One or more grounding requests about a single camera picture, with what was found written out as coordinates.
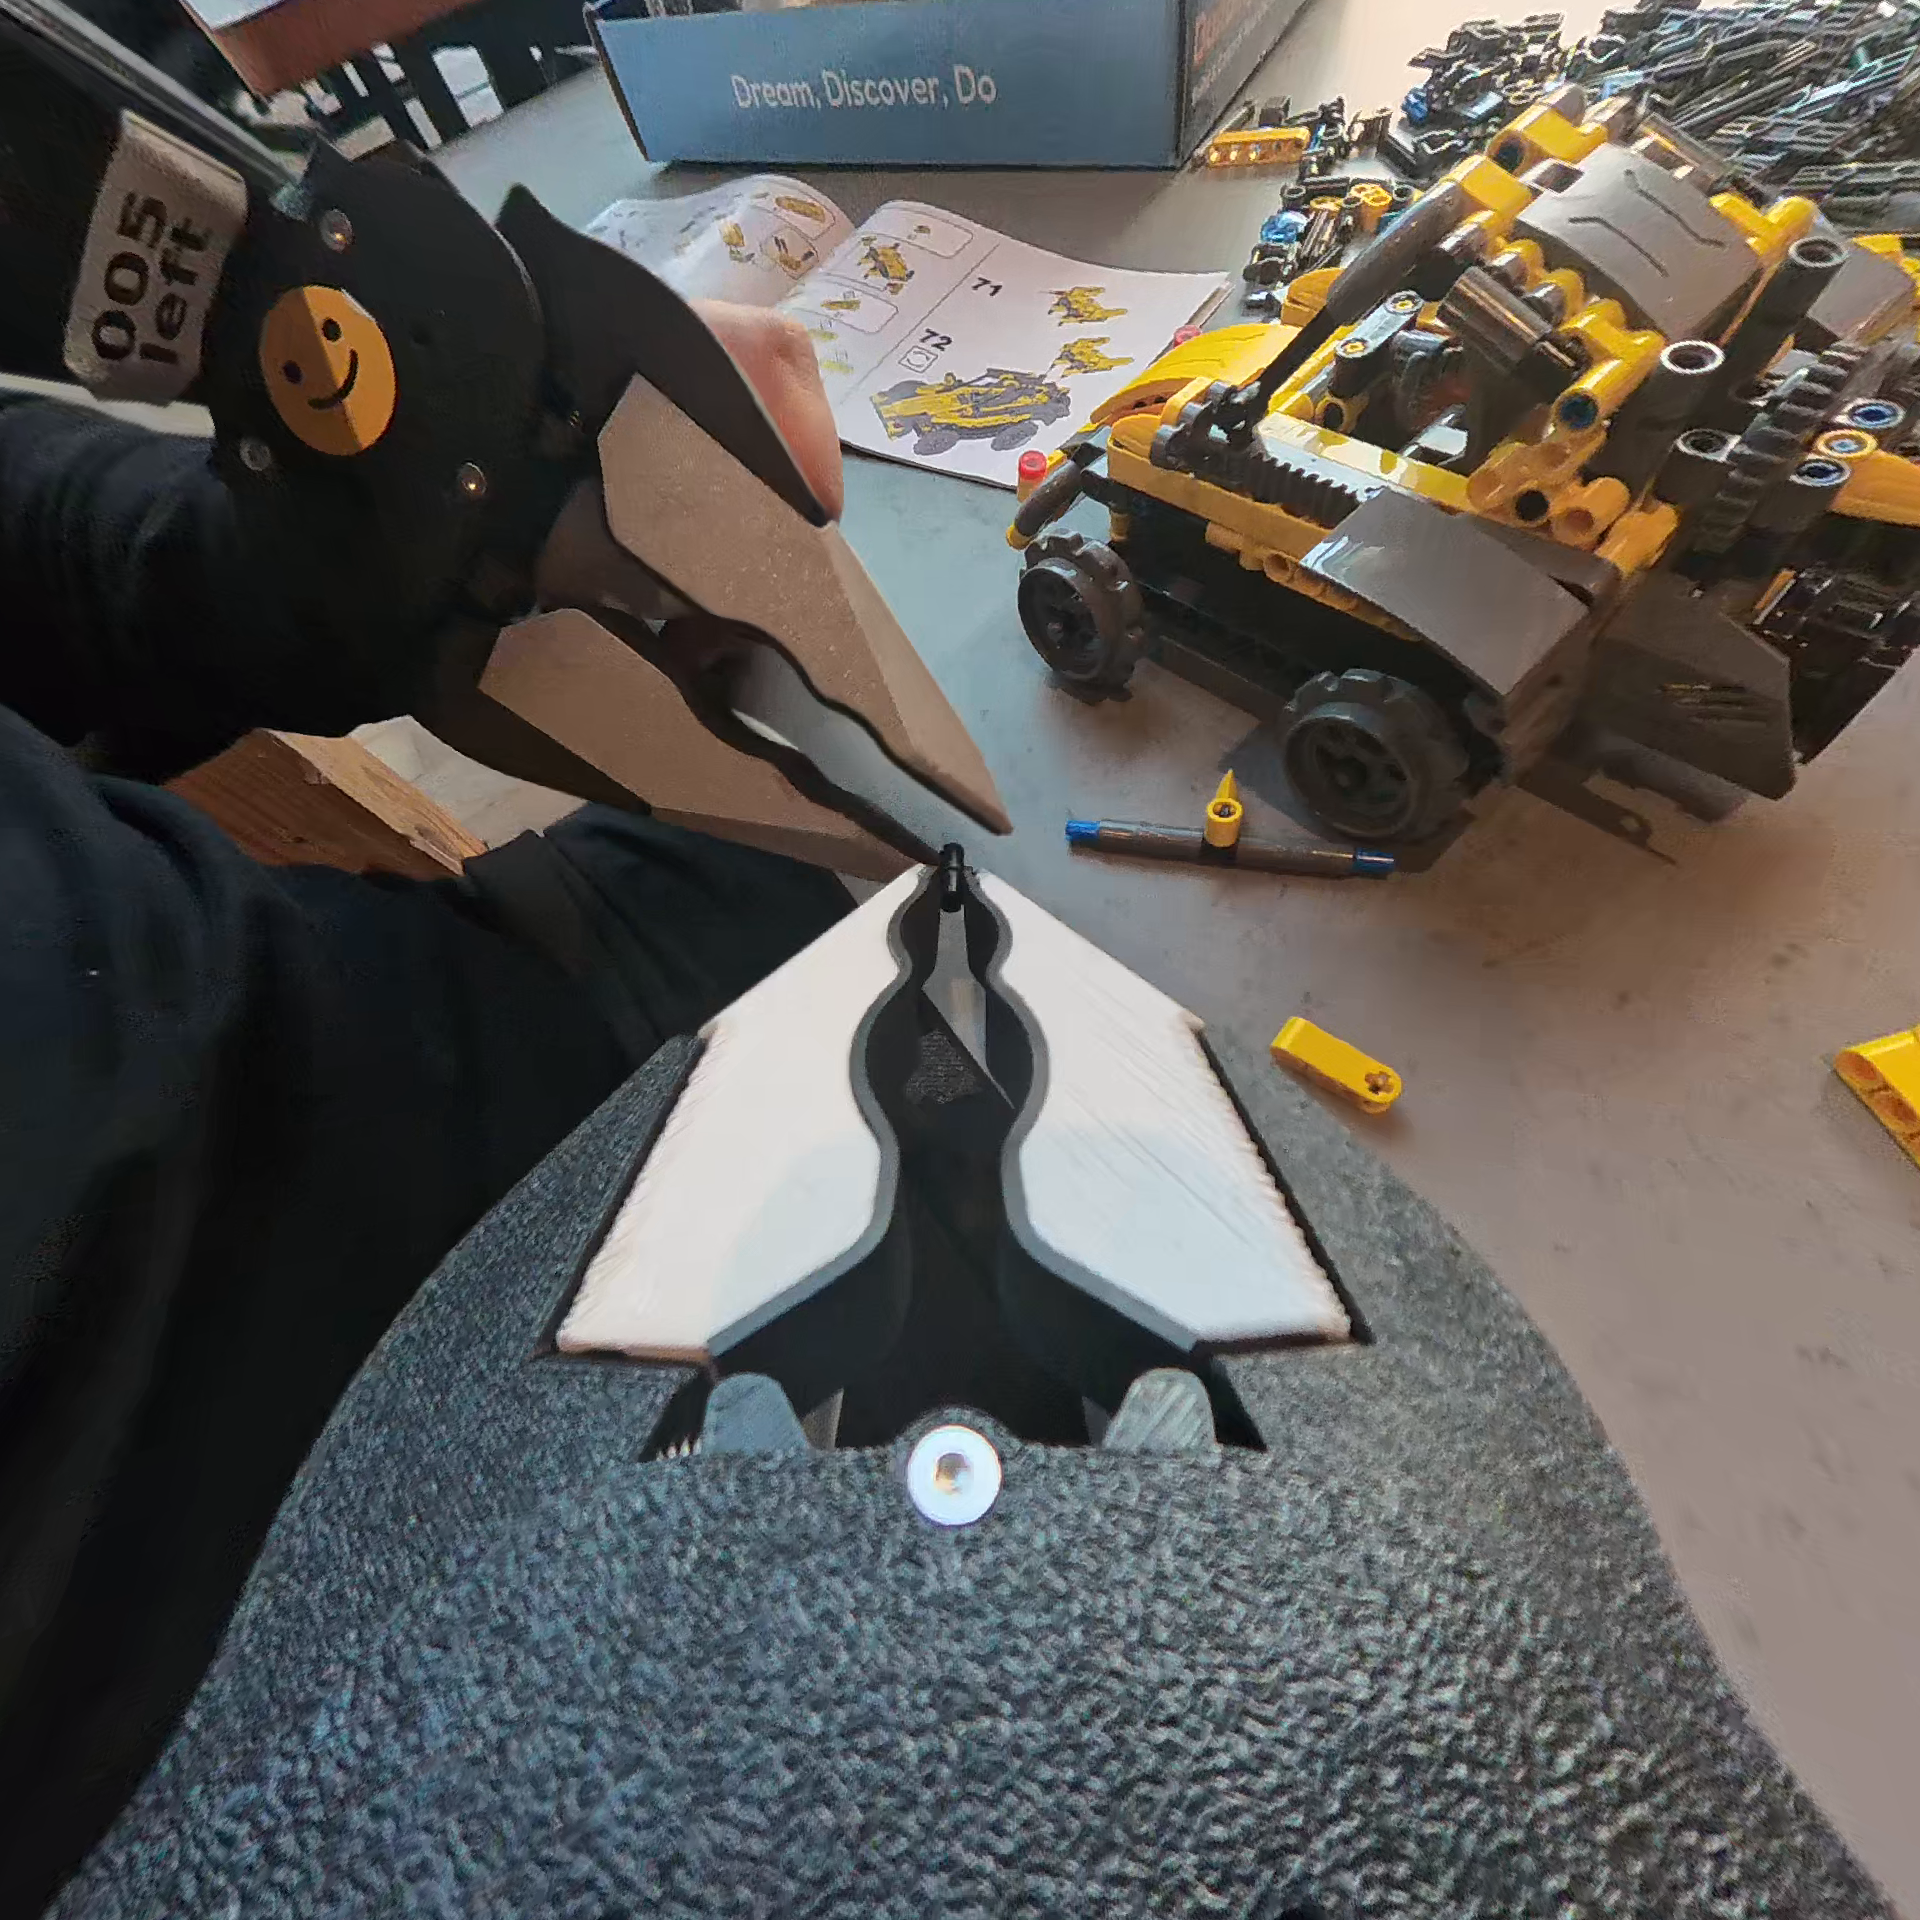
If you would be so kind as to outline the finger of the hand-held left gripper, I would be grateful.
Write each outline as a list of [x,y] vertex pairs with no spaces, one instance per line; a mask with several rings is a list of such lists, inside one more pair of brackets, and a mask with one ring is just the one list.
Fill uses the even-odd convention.
[[876,883],[938,860],[905,830],[860,828],[805,798],[769,742],[725,744],[654,660],[586,611],[501,626],[475,693],[670,828]]
[[596,435],[610,539],[676,600],[754,630],[809,693],[980,830],[1010,832],[982,752],[835,524],[813,524],[646,375]]

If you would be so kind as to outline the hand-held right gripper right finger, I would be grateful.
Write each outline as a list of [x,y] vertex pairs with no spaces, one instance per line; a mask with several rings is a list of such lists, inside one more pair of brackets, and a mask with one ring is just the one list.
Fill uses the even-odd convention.
[[1346,1343],[1200,1020],[1000,875],[974,875],[970,909],[1020,1258],[1172,1348]]

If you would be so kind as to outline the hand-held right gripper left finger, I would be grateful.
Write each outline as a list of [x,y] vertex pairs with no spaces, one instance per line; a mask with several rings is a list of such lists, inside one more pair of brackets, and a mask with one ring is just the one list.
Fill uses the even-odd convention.
[[905,1326],[899,1085],[933,870],[881,885],[701,1030],[695,1068],[585,1265],[565,1356],[869,1365]]

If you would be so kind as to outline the short yellow brick beam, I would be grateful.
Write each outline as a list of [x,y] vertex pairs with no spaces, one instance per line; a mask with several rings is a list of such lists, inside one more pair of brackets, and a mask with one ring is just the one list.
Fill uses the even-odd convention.
[[1273,1065],[1347,1100],[1360,1114],[1388,1114],[1404,1092],[1404,1080],[1382,1058],[1294,1017],[1270,1041]]

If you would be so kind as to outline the person's left forearm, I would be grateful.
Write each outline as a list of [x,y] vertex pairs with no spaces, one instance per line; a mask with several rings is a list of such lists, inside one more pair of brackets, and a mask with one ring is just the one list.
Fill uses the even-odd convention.
[[168,781],[248,732],[416,710],[450,593],[409,605],[330,539],[245,526],[195,437],[3,392],[3,787]]

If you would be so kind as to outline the grey desk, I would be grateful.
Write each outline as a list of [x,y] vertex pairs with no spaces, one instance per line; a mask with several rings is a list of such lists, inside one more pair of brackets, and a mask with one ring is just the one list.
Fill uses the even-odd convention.
[[1070,856],[1061,824],[1184,821],[1233,772],[1294,828],[1270,742],[1154,667],[1045,680],[1005,497],[851,459],[846,534],[1015,818],[1000,871],[1257,1052],[1304,1013],[1404,1070],[1321,1100],[1555,1343],[1717,1660],[1916,1913],[1916,1165],[1832,1070],[1916,1023],[1916,662],[1798,787],[1655,856],[1505,792],[1374,885]]

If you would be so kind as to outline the person's left hand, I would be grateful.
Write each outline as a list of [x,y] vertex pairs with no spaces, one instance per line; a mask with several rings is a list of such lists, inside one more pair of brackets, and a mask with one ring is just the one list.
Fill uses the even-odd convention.
[[769,307],[695,300],[692,310],[757,392],[817,504],[838,519],[846,509],[842,441],[805,331]]

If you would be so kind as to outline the white instruction booklet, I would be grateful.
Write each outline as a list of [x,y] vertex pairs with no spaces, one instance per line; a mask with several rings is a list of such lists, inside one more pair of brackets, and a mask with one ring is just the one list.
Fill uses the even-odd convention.
[[910,201],[854,224],[791,176],[617,201],[585,230],[683,297],[801,324],[846,451],[1003,490],[1227,297],[1224,276],[1099,268]]

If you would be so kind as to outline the grey axle blue tips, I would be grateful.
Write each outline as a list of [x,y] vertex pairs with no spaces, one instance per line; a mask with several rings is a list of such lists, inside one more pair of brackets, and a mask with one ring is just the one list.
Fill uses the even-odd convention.
[[1219,871],[1257,871],[1286,879],[1388,879],[1396,875],[1392,854],[1352,846],[1308,846],[1250,837],[1237,824],[1204,821],[1200,828],[1066,821],[1065,842],[1074,854],[1097,854],[1138,864],[1193,865]]

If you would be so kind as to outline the blue cardboard box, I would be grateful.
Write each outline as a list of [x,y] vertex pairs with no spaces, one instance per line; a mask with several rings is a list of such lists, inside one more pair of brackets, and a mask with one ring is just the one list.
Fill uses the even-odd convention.
[[586,3],[646,159],[1167,171],[1303,3]]

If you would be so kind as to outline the yellow grey brick vehicle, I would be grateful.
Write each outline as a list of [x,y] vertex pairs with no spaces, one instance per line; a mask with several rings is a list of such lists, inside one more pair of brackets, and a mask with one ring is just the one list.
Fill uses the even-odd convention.
[[1316,830],[1616,752],[1779,800],[1916,660],[1912,242],[1566,86],[1284,300],[1107,399],[1010,545],[1057,682],[1263,716]]

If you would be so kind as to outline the yellow rectangular brick panel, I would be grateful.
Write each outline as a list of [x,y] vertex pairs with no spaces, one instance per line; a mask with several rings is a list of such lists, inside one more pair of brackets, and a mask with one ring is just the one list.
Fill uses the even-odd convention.
[[1832,1068],[1900,1153],[1916,1163],[1916,1026],[1844,1046],[1833,1052]]

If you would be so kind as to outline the pile of small brick parts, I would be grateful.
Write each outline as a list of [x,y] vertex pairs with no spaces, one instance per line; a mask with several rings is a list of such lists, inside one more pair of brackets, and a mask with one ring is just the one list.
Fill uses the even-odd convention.
[[1916,260],[1916,3],[1622,3],[1564,35],[1564,14],[1474,16],[1409,56],[1396,106],[1347,116],[1240,101],[1193,167],[1284,171],[1286,205],[1377,159],[1431,183],[1558,89],[1636,106],[1726,157],[1734,186],[1813,201],[1850,240]]

